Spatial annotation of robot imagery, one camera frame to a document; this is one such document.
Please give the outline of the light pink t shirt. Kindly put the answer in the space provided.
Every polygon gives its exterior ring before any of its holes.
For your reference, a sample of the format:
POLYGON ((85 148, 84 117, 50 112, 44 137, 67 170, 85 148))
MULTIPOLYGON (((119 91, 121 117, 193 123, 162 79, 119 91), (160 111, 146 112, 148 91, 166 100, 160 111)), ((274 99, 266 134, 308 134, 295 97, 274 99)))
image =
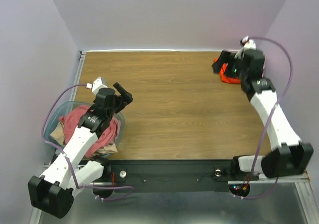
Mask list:
POLYGON ((264 77, 264 70, 265 70, 265 63, 264 63, 263 66, 262 66, 262 74, 261 74, 261 77, 262 77, 262 78, 264 77))

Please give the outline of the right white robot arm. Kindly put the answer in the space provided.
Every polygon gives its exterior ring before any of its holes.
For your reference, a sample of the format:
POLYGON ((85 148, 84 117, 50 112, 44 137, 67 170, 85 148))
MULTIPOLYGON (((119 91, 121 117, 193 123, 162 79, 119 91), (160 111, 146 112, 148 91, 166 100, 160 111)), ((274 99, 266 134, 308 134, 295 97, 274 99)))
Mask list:
POLYGON ((294 176, 304 173, 314 149, 303 142, 291 127, 279 104, 275 86, 264 73, 265 56, 261 50, 246 49, 237 56, 223 50, 212 64, 213 72, 229 84, 240 84, 249 103, 258 113, 271 151, 265 155, 244 155, 233 158, 229 173, 241 179, 248 172, 268 178, 294 176))

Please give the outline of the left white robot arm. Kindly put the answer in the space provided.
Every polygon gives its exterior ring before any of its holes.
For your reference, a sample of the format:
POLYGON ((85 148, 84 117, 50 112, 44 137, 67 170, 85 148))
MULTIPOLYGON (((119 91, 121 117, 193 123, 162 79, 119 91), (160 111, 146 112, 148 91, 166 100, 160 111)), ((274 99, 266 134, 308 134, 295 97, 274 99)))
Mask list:
POLYGON ((102 78, 87 84, 95 94, 93 104, 81 116, 68 144, 60 150, 55 161, 40 175, 32 176, 27 184, 31 205, 56 218, 63 218, 70 211, 75 197, 85 188, 115 191, 132 186, 96 186, 93 181, 106 181, 111 175, 107 159, 96 157, 78 172, 75 171, 85 153, 110 126, 114 114, 119 113, 133 101, 131 93, 119 83, 112 88, 102 78))

